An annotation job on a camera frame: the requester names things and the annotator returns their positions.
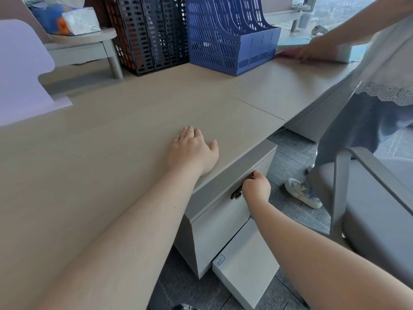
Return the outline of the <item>grey office chair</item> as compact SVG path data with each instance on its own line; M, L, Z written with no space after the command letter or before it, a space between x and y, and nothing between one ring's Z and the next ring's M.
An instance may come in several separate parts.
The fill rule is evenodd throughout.
M413 290L413 160L344 148L308 176L331 215L328 237Z

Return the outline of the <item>tissue pack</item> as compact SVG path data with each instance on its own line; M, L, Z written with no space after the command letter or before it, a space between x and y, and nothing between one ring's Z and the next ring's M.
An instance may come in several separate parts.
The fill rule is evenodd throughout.
M101 31L92 7L73 8L62 4L40 2L27 5L46 33L60 36L80 36Z

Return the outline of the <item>person's right forearm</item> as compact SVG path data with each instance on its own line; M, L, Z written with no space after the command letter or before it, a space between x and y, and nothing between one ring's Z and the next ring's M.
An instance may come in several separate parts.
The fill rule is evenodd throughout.
M413 290L370 261L269 202L248 206L281 269L312 310L413 310Z

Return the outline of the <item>black plastic file rack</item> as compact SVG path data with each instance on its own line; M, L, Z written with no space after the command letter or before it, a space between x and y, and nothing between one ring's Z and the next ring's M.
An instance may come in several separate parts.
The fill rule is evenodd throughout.
M143 76L189 62L185 0L103 0L121 67Z

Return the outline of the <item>blue plastic file rack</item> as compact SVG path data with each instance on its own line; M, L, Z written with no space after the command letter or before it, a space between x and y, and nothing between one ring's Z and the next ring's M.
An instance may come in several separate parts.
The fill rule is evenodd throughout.
M238 76L276 55L281 28L261 0L185 0L189 62Z

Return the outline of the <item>person's left hand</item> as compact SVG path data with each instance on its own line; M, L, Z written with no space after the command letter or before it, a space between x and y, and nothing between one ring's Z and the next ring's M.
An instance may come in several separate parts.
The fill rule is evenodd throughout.
M209 146L200 129L193 126L184 127L181 134L172 142L167 158L168 168L172 170L186 167L198 176L204 176L213 169L219 159L219 153L213 154Z

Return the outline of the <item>grey drawer cabinet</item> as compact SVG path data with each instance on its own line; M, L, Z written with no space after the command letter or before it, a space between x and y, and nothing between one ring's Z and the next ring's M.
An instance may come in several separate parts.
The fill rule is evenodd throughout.
M267 174L276 148L263 140L192 194L173 245L198 279L250 217L243 194L231 194L253 171Z

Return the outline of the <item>light green paper sheet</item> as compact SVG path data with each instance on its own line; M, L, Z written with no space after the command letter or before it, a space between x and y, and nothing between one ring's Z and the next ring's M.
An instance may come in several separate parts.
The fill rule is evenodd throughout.
M299 37L289 37L284 40L279 40L276 54L281 54L284 57L294 57L295 52L285 52L286 50L294 51L296 48L300 49L301 47L307 45L313 37L311 36L299 36ZM360 62L364 54L369 46L369 44L361 44L361 45L352 45L353 49L350 56L350 62ZM330 55L329 57L325 58L317 58L317 60L321 61L333 61L335 55Z

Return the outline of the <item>person's right hand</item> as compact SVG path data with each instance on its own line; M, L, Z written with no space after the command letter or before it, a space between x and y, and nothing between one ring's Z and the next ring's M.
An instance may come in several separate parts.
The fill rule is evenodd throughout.
M258 171L253 171L242 184L242 194L249 209L266 204L271 194L268 179Z

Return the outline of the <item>person's left forearm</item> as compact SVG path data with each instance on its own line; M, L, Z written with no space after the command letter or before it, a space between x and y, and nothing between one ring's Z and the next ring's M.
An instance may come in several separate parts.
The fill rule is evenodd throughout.
M144 310L202 171L171 169L62 273L36 310Z

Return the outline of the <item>small white box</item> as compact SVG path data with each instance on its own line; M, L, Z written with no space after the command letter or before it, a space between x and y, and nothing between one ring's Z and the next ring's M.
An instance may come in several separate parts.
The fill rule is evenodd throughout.
M348 44L338 46L333 61L344 64L350 63L352 49L353 46Z

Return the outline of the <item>white flat box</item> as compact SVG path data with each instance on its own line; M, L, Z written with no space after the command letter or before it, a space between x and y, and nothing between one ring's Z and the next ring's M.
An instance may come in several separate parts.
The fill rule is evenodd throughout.
M212 270L245 310L255 310L280 265L250 218L212 263Z

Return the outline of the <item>grey desk riser stand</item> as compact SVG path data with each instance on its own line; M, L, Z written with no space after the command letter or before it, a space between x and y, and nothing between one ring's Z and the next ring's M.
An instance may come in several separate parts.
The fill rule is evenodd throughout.
M80 65L107 59L111 72L116 79L123 79L124 74L114 44L117 37L114 28L78 36L50 35L51 43L45 43L56 67Z

